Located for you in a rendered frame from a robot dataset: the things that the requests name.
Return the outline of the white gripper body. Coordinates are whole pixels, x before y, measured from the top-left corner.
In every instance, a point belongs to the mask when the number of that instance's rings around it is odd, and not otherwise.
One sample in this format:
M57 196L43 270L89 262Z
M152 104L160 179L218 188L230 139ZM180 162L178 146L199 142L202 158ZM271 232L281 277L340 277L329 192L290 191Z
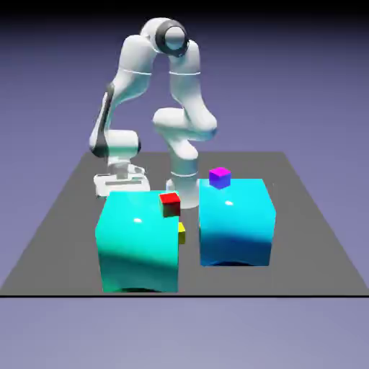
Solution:
M144 174L130 174L119 178L116 174L97 174L94 176L97 197L107 197L111 192L148 192L150 184Z

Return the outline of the small red cube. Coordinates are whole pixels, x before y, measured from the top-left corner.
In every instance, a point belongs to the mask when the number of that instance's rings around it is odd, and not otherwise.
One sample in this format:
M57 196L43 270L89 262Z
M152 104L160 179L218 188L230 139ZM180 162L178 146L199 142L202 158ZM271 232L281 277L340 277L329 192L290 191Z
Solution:
M181 202L176 192L160 193L159 204L165 218L180 216Z

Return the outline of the small magenta cube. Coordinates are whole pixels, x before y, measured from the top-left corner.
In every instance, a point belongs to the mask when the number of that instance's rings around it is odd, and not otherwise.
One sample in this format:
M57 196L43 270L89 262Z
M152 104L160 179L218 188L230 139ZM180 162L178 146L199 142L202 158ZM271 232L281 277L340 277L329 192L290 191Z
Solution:
M217 167L209 170L208 180L210 186L223 189L231 185L231 171L224 167Z

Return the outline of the large turquoise box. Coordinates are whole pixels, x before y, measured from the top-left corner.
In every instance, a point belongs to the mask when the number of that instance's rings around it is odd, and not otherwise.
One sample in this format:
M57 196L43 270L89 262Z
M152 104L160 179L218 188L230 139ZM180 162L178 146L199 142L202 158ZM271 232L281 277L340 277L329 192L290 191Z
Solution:
M95 228L105 293L178 291L179 216L165 218L160 190L111 192Z

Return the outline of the large sky blue box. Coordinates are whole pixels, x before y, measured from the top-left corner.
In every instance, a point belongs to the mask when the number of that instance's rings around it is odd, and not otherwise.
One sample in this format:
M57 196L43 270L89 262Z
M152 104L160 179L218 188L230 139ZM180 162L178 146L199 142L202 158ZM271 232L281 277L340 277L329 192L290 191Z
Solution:
M270 263L276 210L262 179L232 179L223 189L199 184L200 264Z

